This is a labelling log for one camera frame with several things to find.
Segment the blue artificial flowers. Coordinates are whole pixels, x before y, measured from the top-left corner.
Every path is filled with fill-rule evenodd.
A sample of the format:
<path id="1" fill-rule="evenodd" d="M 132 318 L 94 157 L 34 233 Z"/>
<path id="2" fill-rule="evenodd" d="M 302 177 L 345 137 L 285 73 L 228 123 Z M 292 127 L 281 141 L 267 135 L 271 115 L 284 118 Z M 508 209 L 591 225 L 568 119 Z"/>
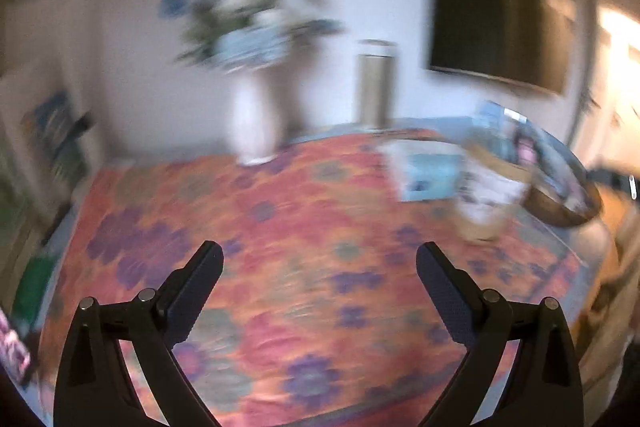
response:
<path id="1" fill-rule="evenodd" d="M 290 53 L 337 35 L 343 24 L 324 0 L 160 0 L 158 15 L 183 20 L 179 62 L 234 72 L 284 62 Z"/>

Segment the gold steel thermos tumbler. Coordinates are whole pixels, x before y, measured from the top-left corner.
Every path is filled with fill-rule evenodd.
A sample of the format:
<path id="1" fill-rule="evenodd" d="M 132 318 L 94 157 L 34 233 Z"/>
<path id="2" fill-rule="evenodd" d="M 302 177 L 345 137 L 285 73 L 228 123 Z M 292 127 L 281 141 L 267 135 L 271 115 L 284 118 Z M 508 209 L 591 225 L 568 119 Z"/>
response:
<path id="1" fill-rule="evenodd" d="M 366 129 L 384 129 L 392 104 L 396 44 L 378 39 L 362 39 L 358 44 L 358 121 Z"/>

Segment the black wall television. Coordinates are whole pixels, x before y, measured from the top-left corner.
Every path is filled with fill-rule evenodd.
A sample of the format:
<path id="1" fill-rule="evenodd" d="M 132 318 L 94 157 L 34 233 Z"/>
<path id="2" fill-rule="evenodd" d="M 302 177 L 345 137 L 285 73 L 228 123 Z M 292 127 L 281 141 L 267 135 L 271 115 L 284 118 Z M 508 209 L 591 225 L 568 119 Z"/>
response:
<path id="1" fill-rule="evenodd" d="M 434 0 L 428 64 L 560 94 L 574 7 L 574 0 Z"/>

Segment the round woven brown basket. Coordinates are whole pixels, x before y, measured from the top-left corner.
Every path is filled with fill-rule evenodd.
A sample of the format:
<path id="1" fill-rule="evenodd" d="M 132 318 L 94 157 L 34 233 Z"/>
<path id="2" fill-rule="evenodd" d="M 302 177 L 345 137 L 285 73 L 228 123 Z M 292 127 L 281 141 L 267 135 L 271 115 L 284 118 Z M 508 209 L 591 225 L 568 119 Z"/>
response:
<path id="1" fill-rule="evenodd" d="M 525 179 L 521 204 L 546 225 L 580 227 L 601 212 L 597 187 L 577 157 L 515 110 L 482 104 L 474 117 L 472 144 Z"/>

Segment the white ribbed ceramic vase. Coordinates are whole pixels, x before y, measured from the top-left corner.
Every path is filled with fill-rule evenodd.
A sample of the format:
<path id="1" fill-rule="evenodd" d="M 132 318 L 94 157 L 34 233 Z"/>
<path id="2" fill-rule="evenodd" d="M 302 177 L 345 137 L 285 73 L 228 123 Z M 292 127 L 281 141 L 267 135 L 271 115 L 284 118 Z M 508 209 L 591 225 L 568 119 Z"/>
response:
<path id="1" fill-rule="evenodd" d="M 285 124 L 272 83 L 280 64 L 242 67 L 233 73 L 229 145 L 245 167 L 273 161 L 285 138 Z"/>

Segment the green packet at table edge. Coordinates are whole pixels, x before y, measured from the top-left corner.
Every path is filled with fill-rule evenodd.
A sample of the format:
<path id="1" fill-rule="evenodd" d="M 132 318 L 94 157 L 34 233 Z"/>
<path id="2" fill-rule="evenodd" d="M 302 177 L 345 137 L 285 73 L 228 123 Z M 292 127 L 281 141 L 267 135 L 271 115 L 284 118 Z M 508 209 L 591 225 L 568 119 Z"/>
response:
<path id="1" fill-rule="evenodd" d="M 56 265 L 53 257 L 32 257 L 18 283 L 12 307 L 12 319 L 25 327 L 37 320 L 44 295 Z"/>

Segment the brown calligraphy paper box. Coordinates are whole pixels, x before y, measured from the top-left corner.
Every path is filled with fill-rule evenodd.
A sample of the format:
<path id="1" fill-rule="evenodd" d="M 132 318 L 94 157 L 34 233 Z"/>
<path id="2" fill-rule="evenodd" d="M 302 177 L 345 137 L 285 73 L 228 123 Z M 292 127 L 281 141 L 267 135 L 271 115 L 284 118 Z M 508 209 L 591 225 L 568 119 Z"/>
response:
<path id="1" fill-rule="evenodd" d="M 467 242 L 494 241 L 515 215 L 532 182 L 532 169 L 512 164 L 477 144 L 464 148 L 452 222 Z"/>

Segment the light blue tissue pack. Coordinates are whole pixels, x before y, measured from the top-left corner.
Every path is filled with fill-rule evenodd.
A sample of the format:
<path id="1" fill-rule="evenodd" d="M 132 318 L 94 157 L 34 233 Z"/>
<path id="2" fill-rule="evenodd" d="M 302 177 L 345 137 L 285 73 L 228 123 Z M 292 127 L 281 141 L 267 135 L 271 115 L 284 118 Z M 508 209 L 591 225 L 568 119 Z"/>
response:
<path id="1" fill-rule="evenodd" d="M 437 140 L 390 140 L 378 147 L 401 202 L 450 199 L 456 193 L 462 147 Z"/>

